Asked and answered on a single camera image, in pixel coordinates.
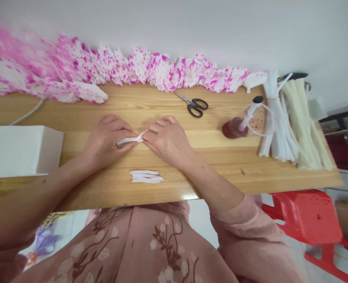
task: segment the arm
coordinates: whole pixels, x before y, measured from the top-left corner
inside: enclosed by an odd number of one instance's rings
[[[151,124],[143,138],[153,152],[196,185],[210,208],[220,253],[238,278],[304,282],[292,261],[291,249],[283,242],[283,232],[250,197],[195,152],[174,117],[165,116]]]
[[[1,198],[0,248],[12,249],[33,240],[43,220],[77,184],[114,162],[136,144],[129,143],[118,149],[116,143],[136,136],[123,120],[115,115],[105,116],[91,132],[78,157],[26,188]]]

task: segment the white cardboard box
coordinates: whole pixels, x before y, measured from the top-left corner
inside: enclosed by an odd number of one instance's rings
[[[44,126],[0,126],[0,178],[49,174],[59,167],[63,140]]]

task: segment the pink speckled crepe paper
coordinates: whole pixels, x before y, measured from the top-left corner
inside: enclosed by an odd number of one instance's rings
[[[169,62],[167,54],[136,47],[128,57],[105,45],[89,49],[77,37],[60,35],[57,41],[38,37],[16,38],[0,29],[0,94],[19,91],[36,97],[103,103],[108,96],[97,85],[112,81],[145,83],[160,91],[202,85],[213,92],[233,93],[241,85],[250,89],[267,80],[264,72],[245,67],[218,69],[203,54]]]

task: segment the person's right hand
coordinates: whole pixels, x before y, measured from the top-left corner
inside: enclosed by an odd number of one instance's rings
[[[156,155],[171,166],[183,170],[197,155],[186,133],[174,116],[164,116],[151,124],[142,136]]]

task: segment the white wall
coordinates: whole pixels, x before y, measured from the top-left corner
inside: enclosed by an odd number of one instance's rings
[[[125,54],[138,45],[171,58],[204,52],[219,66],[305,71],[328,111],[348,109],[348,0],[0,0],[4,21]]]

